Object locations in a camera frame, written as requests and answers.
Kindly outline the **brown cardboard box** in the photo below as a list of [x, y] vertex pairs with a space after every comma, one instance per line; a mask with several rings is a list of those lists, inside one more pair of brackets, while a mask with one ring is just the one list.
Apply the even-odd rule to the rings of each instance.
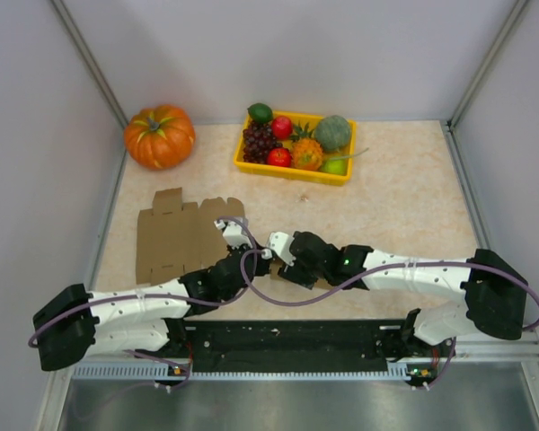
[[281, 260], [273, 260], [269, 266], [270, 275], [276, 277], [279, 270], [283, 267], [284, 263]]

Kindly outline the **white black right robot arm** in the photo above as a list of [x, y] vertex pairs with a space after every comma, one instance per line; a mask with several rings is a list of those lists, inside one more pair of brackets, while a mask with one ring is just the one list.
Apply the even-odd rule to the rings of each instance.
[[401, 342], [419, 356], [446, 339], [483, 333], [518, 340], [523, 332], [527, 282], [496, 252], [478, 249], [465, 259], [424, 260], [351, 244], [342, 248], [314, 233], [272, 233], [267, 245], [282, 264], [280, 277], [311, 288], [395, 290], [434, 295], [444, 303], [408, 313]]

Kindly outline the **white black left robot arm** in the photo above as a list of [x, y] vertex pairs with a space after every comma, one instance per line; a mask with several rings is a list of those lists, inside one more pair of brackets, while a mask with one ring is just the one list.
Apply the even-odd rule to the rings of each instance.
[[[43, 371], [75, 365], [93, 353], [109, 353], [106, 343], [121, 342], [120, 350], [161, 350], [176, 356], [186, 336], [167, 320], [183, 320], [236, 302], [248, 284], [270, 272], [272, 253], [267, 248], [242, 246], [229, 251], [215, 265], [150, 287], [101, 293], [83, 284], [67, 286], [32, 317], [34, 333], [28, 346], [39, 352]], [[128, 343], [124, 330], [158, 321], [155, 341]]]

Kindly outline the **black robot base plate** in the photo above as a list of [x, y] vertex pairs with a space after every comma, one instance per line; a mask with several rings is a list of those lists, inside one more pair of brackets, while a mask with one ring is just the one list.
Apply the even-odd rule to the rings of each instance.
[[403, 329], [402, 320], [167, 320], [162, 358], [189, 358], [202, 373], [384, 371], [387, 360], [432, 360], [451, 347], [432, 347]]

